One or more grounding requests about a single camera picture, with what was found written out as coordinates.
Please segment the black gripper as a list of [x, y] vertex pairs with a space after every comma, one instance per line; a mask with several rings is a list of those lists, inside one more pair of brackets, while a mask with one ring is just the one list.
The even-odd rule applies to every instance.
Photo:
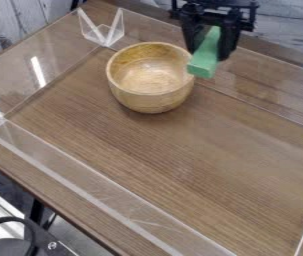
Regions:
[[185, 47], [193, 53], [201, 44], [208, 25], [220, 27], [217, 58], [224, 61], [236, 49], [240, 30], [255, 28], [256, 0], [171, 0], [169, 17], [180, 21]]

